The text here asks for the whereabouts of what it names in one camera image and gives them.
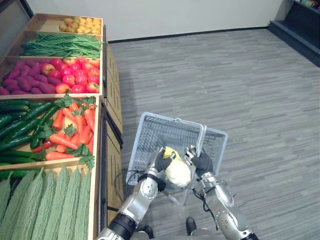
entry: carrot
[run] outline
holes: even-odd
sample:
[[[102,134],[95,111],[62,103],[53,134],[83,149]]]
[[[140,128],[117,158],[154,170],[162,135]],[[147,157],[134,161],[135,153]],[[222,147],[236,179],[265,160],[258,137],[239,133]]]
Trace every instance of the carrot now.
[[[74,117],[75,118],[75,124],[76,124],[76,129],[77,132],[81,135],[82,132],[84,131],[84,127],[86,124],[86,120],[83,116],[77,115]]]
[[[94,133],[95,131],[95,116],[92,110],[89,108],[84,110],[84,118],[86,120],[86,123],[90,126],[91,131]]]
[[[45,141],[42,146],[44,149],[48,149],[50,147],[52,147],[53,145],[55,145],[52,141]],[[38,153],[41,152],[42,148],[41,146],[36,147],[35,149],[32,150],[33,153]]]
[[[88,144],[90,137],[91,127],[89,125],[85,126],[83,132],[80,134],[79,144]]]
[[[62,145],[56,146],[56,151],[59,153],[64,153],[66,151],[66,147]]]
[[[75,117],[72,115],[72,111],[65,107],[62,109],[63,115],[65,115],[68,119],[75,121]]]
[[[63,136],[60,136],[57,133],[52,134],[49,140],[55,144],[63,145],[74,150],[78,148],[77,144],[72,143],[70,140],[65,139]]]
[[[78,104],[76,104],[75,102],[70,104],[69,109],[73,112],[73,111],[78,111],[79,107]]]
[[[66,153],[57,152],[57,151],[51,151],[45,155],[45,159],[48,161],[59,160],[59,159],[70,159],[70,158],[74,158],[74,156],[71,154],[66,154]]]
[[[57,114],[57,116],[55,117],[55,120],[52,123],[52,127],[60,130],[62,128],[62,121],[64,119],[64,114],[62,112],[62,110],[60,110]]]
[[[90,151],[91,154],[93,154],[94,152],[94,136],[92,135],[91,138],[90,138],[90,141],[88,143],[88,149]]]
[[[79,133],[76,133],[72,138],[71,138],[71,142],[74,144],[79,144]]]

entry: yellow produce item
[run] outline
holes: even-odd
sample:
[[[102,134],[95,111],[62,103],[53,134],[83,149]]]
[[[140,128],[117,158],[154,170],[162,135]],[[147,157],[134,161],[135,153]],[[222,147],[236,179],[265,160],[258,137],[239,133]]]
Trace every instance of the yellow produce item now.
[[[171,147],[166,146],[163,158],[168,158],[175,153],[175,159],[164,171],[171,183],[184,188],[191,182],[191,171],[188,165],[181,159],[179,153]]]

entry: robotic hand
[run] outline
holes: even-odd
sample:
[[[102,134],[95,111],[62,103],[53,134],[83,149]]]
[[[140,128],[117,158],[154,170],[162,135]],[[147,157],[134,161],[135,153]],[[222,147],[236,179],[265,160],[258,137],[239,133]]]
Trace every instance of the robotic hand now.
[[[187,147],[185,159],[193,163],[200,180],[196,183],[197,195],[213,214],[216,225],[227,240],[258,240],[247,222],[247,218],[235,206],[227,183],[215,176],[212,160],[202,149],[197,157],[194,146]]]

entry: basket handle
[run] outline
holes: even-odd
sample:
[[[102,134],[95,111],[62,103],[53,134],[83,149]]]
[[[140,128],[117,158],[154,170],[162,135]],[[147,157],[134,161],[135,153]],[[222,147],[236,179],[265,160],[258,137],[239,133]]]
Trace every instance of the basket handle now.
[[[202,125],[200,123],[193,122],[193,121],[183,120],[179,117],[177,117],[175,120],[177,120],[178,122],[180,122],[182,124],[186,124],[186,125],[189,125],[192,127],[200,128],[200,134],[198,136],[198,140],[196,141],[196,155],[197,155],[197,157],[200,157],[202,145],[204,143],[204,139],[205,139],[205,135],[206,135],[206,131],[207,131],[207,125]]]

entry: black baseboard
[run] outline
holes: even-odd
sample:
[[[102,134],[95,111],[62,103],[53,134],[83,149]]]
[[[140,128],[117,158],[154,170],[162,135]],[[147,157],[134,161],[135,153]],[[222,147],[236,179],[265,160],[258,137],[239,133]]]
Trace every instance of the black baseboard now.
[[[133,41],[142,41],[142,40],[151,40],[151,39],[166,39],[166,38],[175,38],[175,37],[190,36],[190,35],[199,35],[199,34],[213,34],[213,33],[257,30],[257,29],[267,29],[267,26],[232,28],[232,29],[212,30],[212,31],[197,31],[197,32],[179,33],[179,34],[160,35],[160,36],[147,36],[147,37],[111,40],[111,41],[108,41],[108,43],[115,44],[115,43],[133,42]]]

